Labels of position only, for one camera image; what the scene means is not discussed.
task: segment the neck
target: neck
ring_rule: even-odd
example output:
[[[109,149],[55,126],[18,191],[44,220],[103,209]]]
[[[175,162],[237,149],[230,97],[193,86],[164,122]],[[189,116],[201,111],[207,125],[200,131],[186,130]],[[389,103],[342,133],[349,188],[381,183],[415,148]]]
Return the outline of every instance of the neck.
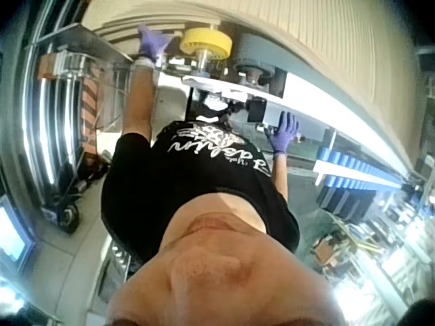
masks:
[[[205,194],[188,201],[175,212],[163,235],[160,249],[179,238],[197,217],[207,213],[238,217],[258,231],[266,233],[266,226],[259,214],[242,197],[225,193]]]

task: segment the purple glove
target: purple glove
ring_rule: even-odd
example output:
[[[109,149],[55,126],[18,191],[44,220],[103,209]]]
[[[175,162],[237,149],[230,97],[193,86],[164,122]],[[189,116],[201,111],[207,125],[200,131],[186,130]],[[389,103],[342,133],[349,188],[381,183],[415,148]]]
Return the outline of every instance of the purple glove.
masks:
[[[287,153],[287,148],[289,144],[293,141],[296,133],[299,129],[299,122],[296,121],[296,117],[290,112],[281,112],[279,117],[278,129],[271,134],[269,129],[265,129],[265,133],[269,143],[271,143],[273,148],[273,153]]]
[[[149,58],[155,63],[157,56],[168,46],[170,39],[161,32],[151,31],[145,24],[139,25],[137,30],[141,39],[139,55]]]

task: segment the tile floor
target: tile floor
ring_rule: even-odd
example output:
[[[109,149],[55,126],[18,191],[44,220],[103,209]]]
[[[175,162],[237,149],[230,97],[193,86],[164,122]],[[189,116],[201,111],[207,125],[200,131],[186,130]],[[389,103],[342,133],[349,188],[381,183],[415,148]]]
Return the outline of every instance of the tile floor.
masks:
[[[46,221],[37,222],[40,245],[23,283],[36,306],[66,325],[85,324],[109,245],[110,237],[99,218],[102,186],[103,179],[98,180],[76,202],[81,221],[72,236]]]

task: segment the man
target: man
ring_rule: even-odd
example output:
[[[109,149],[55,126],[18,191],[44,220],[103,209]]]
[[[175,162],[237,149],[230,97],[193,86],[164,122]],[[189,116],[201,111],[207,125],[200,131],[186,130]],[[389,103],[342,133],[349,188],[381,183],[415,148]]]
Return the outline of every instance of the man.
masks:
[[[110,234],[143,267],[112,298],[114,325],[340,325],[328,284],[292,255],[285,153],[297,133],[282,113],[268,134],[272,173],[247,139],[174,122],[150,147],[153,62],[167,40],[144,26],[102,195]]]

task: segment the monitor screen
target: monitor screen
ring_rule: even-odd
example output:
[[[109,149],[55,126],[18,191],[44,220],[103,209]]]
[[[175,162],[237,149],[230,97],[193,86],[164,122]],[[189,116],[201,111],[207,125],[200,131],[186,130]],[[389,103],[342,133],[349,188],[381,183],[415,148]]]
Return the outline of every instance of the monitor screen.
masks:
[[[35,237],[7,195],[0,197],[0,269],[19,272],[35,246]]]
[[[17,261],[24,251],[25,243],[7,216],[4,207],[0,207],[0,249],[13,261]]]

